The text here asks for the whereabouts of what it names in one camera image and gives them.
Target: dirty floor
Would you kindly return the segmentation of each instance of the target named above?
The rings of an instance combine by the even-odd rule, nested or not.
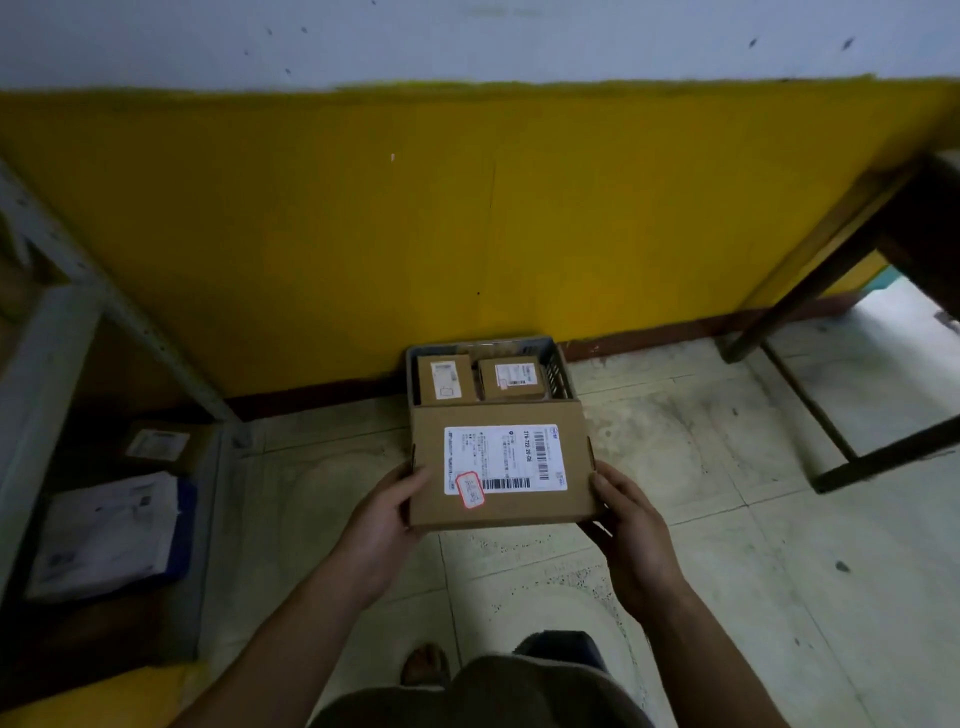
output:
[[[960,333],[906,281],[774,348],[859,451],[960,412]],[[960,714],[960,449],[829,496],[839,453],[762,353],[709,340],[571,366],[599,457],[671,524],[684,572],[800,726],[954,725]],[[203,652],[222,671],[407,451],[402,398],[256,424],[218,503]],[[590,633],[613,677],[674,725],[649,647],[573,525],[425,538],[360,619],[321,705],[393,684],[432,641],[453,668],[541,629]]]

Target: cardboard box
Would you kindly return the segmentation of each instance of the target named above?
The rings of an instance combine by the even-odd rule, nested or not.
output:
[[[420,406],[411,422],[414,465],[433,474],[410,501],[417,530],[576,522],[603,512],[589,487],[593,453],[578,400]]]
[[[509,356],[477,362],[483,399],[542,400],[546,392],[543,369],[535,356]]]
[[[215,432],[215,425],[137,420],[127,433],[121,458],[153,470],[190,475],[199,468]]]
[[[467,354],[419,356],[420,404],[451,405],[477,401]]]

